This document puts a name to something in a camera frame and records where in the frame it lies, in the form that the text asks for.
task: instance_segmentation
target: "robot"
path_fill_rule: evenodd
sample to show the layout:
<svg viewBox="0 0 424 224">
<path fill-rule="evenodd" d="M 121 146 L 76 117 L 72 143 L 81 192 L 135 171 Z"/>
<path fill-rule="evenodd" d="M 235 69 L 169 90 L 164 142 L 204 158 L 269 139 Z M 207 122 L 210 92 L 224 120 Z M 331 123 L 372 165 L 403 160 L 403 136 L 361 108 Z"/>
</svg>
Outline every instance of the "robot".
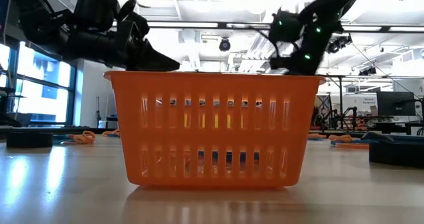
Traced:
<svg viewBox="0 0 424 224">
<path fill-rule="evenodd" d="M 281 57 L 277 50 L 271 68 L 286 68 L 289 75 L 315 75 L 331 35 L 343 32 L 340 18 L 355 1 L 316 0 L 300 14 L 278 11 L 267 38 L 276 49 L 277 42 L 290 42 L 295 50 L 288 57 Z M 149 26 L 134 12 L 142 6 L 136 0 L 122 7 L 117 0 L 78 0 L 73 13 L 54 12 L 47 0 L 16 2 L 25 36 L 64 60 L 83 58 L 128 71 L 167 72 L 180 67 L 145 39 Z M 111 30 L 114 21 L 116 31 Z"/>
</svg>

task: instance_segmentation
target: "orange plastic basket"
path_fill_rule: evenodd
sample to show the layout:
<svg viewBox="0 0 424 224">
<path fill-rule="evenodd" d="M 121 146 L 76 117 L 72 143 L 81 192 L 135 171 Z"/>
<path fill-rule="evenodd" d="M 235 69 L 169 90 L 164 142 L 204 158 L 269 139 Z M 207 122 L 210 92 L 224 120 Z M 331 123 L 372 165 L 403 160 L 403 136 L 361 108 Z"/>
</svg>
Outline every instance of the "orange plastic basket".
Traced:
<svg viewBox="0 0 424 224">
<path fill-rule="evenodd" d="M 107 72 L 125 166 L 143 186 L 299 180 L 320 77 Z"/>
</svg>

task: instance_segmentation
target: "window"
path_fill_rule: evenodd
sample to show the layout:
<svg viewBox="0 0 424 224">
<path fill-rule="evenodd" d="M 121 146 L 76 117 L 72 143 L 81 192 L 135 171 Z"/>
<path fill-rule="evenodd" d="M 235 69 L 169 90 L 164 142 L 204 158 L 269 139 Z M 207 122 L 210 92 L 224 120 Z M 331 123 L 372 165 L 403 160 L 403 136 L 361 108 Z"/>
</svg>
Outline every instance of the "window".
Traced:
<svg viewBox="0 0 424 224">
<path fill-rule="evenodd" d="M 6 74 L 0 75 L 0 87 L 6 87 L 7 76 Z"/>
<path fill-rule="evenodd" d="M 17 80 L 14 112 L 32 113 L 31 121 L 66 122 L 68 90 Z"/>
<path fill-rule="evenodd" d="M 69 87 L 71 66 L 21 45 L 18 74 Z"/>
<path fill-rule="evenodd" d="M 9 68 L 9 58 L 11 49 L 8 46 L 0 44 L 0 65 L 4 70 Z"/>
<path fill-rule="evenodd" d="M 23 97 L 11 102 L 11 110 L 30 113 L 32 125 L 71 125 L 76 69 L 26 47 L 25 42 L 20 43 L 17 58 L 11 73 L 16 95 Z"/>
</svg>

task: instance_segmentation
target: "basket slot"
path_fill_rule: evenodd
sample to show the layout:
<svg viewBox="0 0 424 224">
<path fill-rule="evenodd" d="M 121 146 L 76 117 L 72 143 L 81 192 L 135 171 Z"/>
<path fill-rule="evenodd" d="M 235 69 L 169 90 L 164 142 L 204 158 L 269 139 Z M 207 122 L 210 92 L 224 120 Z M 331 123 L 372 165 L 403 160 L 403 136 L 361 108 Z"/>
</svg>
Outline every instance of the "basket slot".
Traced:
<svg viewBox="0 0 424 224">
<path fill-rule="evenodd" d="M 268 94 L 262 97 L 262 128 L 270 129 L 270 96 Z"/>
<path fill-rule="evenodd" d="M 263 108 L 262 108 L 262 99 L 257 98 L 256 99 L 256 107 L 255 107 L 255 120 L 254 120 L 254 128 L 255 129 L 263 129 L 262 125 L 262 116 L 264 115 Z"/>
<path fill-rule="evenodd" d="M 213 113 L 213 94 L 206 95 L 205 128 L 213 129 L 215 127 L 215 114 Z"/>
<path fill-rule="evenodd" d="M 276 102 L 270 103 L 270 122 L 269 122 L 269 129 L 274 130 L 276 128 Z"/>
<path fill-rule="evenodd" d="M 162 173 L 164 177 L 170 176 L 170 144 L 165 140 L 162 144 Z"/>
<path fill-rule="evenodd" d="M 192 129 L 198 129 L 201 128 L 202 125 L 200 123 L 200 115 L 199 115 L 199 94 L 198 93 L 192 93 L 191 95 L 191 121 L 190 121 L 190 127 Z"/>
<path fill-rule="evenodd" d="M 276 98 L 276 112 L 275 112 L 275 120 L 276 120 L 276 126 L 275 129 L 276 130 L 281 130 L 282 126 L 283 126 L 283 108 L 284 108 L 284 104 L 282 102 L 282 97 L 281 96 L 277 96 Z"/>
<path fill-rule="evenodd" d="M 242 127 L 242 113 L 241 113 L 242 97 L 240 93 L 236 93 L 234 97 L 234 118 L 233 118 L 233 129 L 239 130 Z"/>
<path fill-rule="evenodd" d="M 179 93 L 177 94 L 177 121 L 176 121 L 176 127 L 177 129 L 183 129 L 185 128 L 186 122 L 185 122 L 185 112 L 184 112 L 184 108 L 185 108 L 185 102 L 186 99 L 184 97 L 183 93 Z"/>
<path fill-rule="evenodd" d="M 246 177 L 253 177 L 253 167 L 254 166 L 254 147 L 248 145 L 246 148 Z"/>
<path fill-rule="evenodd" d="M 259 149 L 259 178 L 265 179 L 266 178 L 266 159 L 268 158 L 268 152 L 266 145 L 263 144 L 260 146 Z"/>
<path fill-rule="evenodd" d="M 162 124 L 163 127 L 165 129 L 169 129 L 171 128 L 171 122 L 170 122 L 170 110 L 171 110 L 171 105 L 170 105 L 170 101 L 171 97 L 169 93 L 165 93 L 162 97 Z"/>
<path fill-rule="evenodd" d="M 248 128 L 249 112 L 247 107 L 247 101 L 241 103 L 241 129 L 246 130 Z"/>
<path fill-rule="evenodd" d="M 164 169 L 165 169 L 165 165 L 164 165 L 164 161 L 165 161 L 165 157 L 163 155 L 163 149 L 162 146 L 160 144 L 156 144 L 155 146 L 155 151 L 154 151 L 154 155 L 155 155 L 155 170 L 154 170 L 154 175 L 157 178 L 161 178 L 164 175 Z"/>
<path fill-rule="evenodd" d="M 212 177 L 218 178 L 219 153 L 216 146 L 212 146 Z"/>
<path fill-rule="evenodd" d="M 191 128 L 191 111 L 193 111 L 191 106 L 191 97 L 185 96 L 184 98 L 184 128 Z"/>
<path fill-rule="evenodd" d="M 182 145 L 176 146 L 176 178 L 184 177 L 184 148 Z"/>
<path fill-rule="evenodd" d="M 226 176 L 227 168 L 227 147 L 220 145 L 218 150 L 218 178 Z"/>
<path fill-rule="evenodd" d="M 240 176 L 240 147 L 233 147 L 233 153 L 231 157 L 231 176 L 233 178 L 239 178 Z"/>
<path fill-rule="evenodd" d="M 212 177 L 212 146 L 210 145 L 205 147 L 205 152 L 203 153 L 203 167 L 205 177 Z"/>
<path fill-rule="evenodd" d="M 156 108 L 156 96 L 153 93 L 149 93 L 148 97 L 147 97 L 147 127 L 149 129 L 154 129 L 155 127 L 155 116 L 156 116 L 156 112 L 155 109 Z"/>
<path fill-rule="evenodd" d="M 285 176 L 287 173 L 287 160 L 286 160 L 287 151 L 285 149 L 282 150 L 282 167 L 281 167 L 281 176 Z"/>
<path fill-rule="evenodd" d="M 247 102 L 248 109 L 248 119 L 247 119 L 247 129 L 254 130 L 256 126 L 256 96 L 254 93 L 251 93 L 248 97 Z"/>
<path fill-rule="evenodd" d="M 147 128 L 147 96 L 144 94 L 141 98 L 141 128 Z"/>
<path fill-rule="evenodd" d="M 147 159 L 147 175 L 152 178 L 155 176 L 156 169 L 156 151 L 152 142 L 147 144 Z"/>
<path fill-rule="evenodd" d="M 281 171 L 283 167 L 283 152 L 280 146 L 275 147 L 274 156 L 275 159 L 273 160 L 272 174 L 275 179 L 279 179 L 281 177 Z"/>
<path fill-rule="evenodd" d="M 162 95 L 157 95 L 154 104 L 155 128 L 161 129 L 164 125 L 164 104 L 162 104 Z"/>
<path fill-rule="evenodd" d="M 266 151 L 266 168 L 265 168 L 265 177 L 266 179 L 272 178 L 272 172 L 274 170 L 274 146 L 268 147 L 268 150 Z"/>
<path fill-rule="evenodd" d="M 228 109 L 228 96 L 225 93 L 221 93 L 219 96 L 219 129 L 228 128 L 228 118 L 227 118 L 227 109 Z"/>
<path fill-rule="evenodd" d="M 196 144 L 190 146 L 190 176 L 196 178 L 199 173 L 199 149 Z"/>
<path fill-rule="evenodd" d="M 282 128 L 285 131 L 290 128 L 290 101 L 283 102 Z"/>
<path fill-rule="evenodd" d="M 141 146 L 141 162 L 140 162 L 140 168 L 141 168 L 141 176 L 142 177 L 147 177 L 148 172 L 147 172 L 147 146 L 142 144 Z"/>
</svg>

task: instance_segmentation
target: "window frame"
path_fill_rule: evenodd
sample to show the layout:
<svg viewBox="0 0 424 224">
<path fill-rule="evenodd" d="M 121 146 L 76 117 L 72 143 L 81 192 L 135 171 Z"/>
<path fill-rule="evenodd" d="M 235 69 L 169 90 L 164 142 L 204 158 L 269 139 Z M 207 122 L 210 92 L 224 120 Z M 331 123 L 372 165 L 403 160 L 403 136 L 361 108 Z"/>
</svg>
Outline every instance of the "window frame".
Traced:
<svg viewBox="0 0 424 224">
<path fill-rule="evenodd" d="M 65 122 L 52 122 L 52 121 L 31 121 L 30 125 L 73 125 L 74 122 L 74 107 L 75 107 L 75 93 L 76 93 L 76 76 L 77 76 L 77 64 L 78 61 L 74 60 L 72 62 L 66 62 L 71 66 L 71 70 L 70 70 L 70 85 L 69 87 L 66 86 L 62 86 L 59 84 L 55 84 L 54 82 L 48 82 L 48 81 L 44 81 L 44 80 L 40 80 L 37 78 L 32 78 L 32 77 L 28 77 L 28 76 L 24 76 L 21 74 L 18 74 L 18 57 L 19 57 L 19 41 L 9 37 L 7 39 L 7 41 L 10 42 L 6 44 L 6 46 L 8 46 L 11 49 L 11 53 L 9 55 L 9 68 L 8 71 L 11 75 L 11 79 L 12 79 L 12 83 L 13 84 L 17 84 L 17 80 L 21 79 L 23 81 L 30 81 L 30 82 L 34 82 L 36 84 L 40 84 L 40 85 L 47 85 L 49 87 L 54 87 L 57 89 L 65 89 L 68 91 L 68 105 L 66 107 L 66 120 Z M 39 48 L 38 46 L 31 46 L 31 49 L 33 49 L 36 52 L 39 52 L 45 56 L 49 56 L 53 59 L 56 59 L 58 61 L 62 61 L 62 59 L 60 59 L 59 56 L 55 56 L 52 54 L 49 54 L 47 52 L 45 52 L 43 49 Z M 9 77 L 7 75 L 7 71 L 1 71 L 0 72 L 2 74 L 2 76 L 6 76 L 6 87 L 11 87 L 11 83 L 9 80 Z M 14 109 L 14 99 L 9 99 L 9 103 L 8 103 L 8 108 L 9 111 L 13 111 Z"/>
</svg>

